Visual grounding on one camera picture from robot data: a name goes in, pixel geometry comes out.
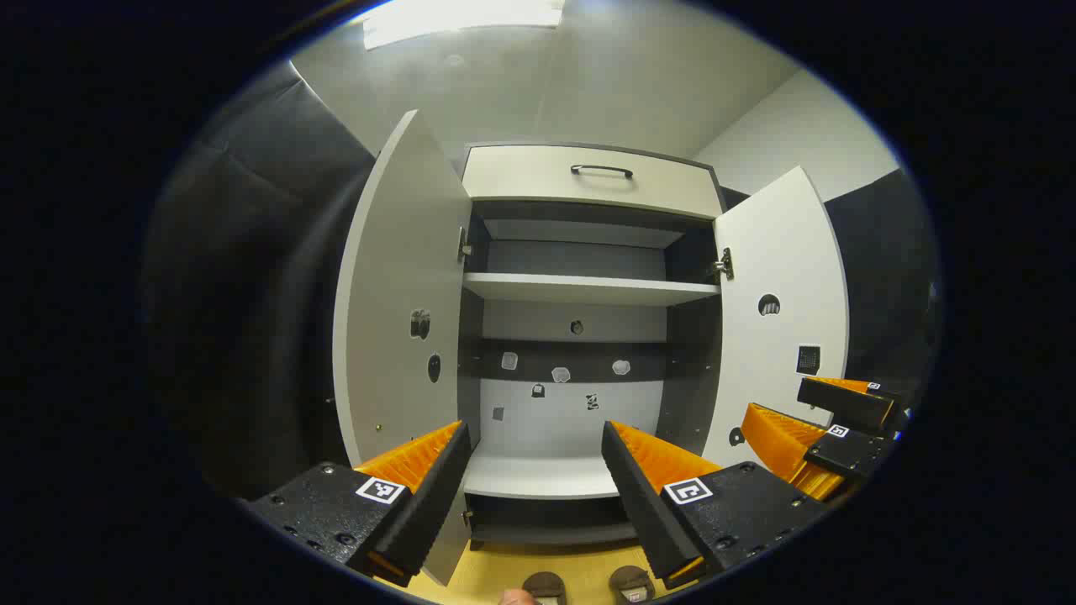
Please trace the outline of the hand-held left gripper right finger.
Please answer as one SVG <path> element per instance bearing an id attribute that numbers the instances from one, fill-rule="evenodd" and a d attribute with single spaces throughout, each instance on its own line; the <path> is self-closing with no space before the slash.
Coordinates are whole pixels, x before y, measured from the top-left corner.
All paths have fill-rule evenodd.
<path id="1" fill-rule="evenodd" d="M 601 456 L 652 574 L 668 589 L 763 558 L 830 512 L 756 462 L 719 467 L 625 423 L 604 423 Z"/>

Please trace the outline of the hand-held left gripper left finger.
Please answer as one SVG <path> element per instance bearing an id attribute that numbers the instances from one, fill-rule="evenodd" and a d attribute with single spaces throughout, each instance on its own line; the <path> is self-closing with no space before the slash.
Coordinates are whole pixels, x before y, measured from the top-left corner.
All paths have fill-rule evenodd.
<path id="1" fill-rule="evenodd" d="M 427 575 L 447 586 L 469 543 L 462 479 L 470 458 L 472 438 L 458 420 L 358 467 L 320 462 L 245 509 L 364 576 L 407 588 Z"/>

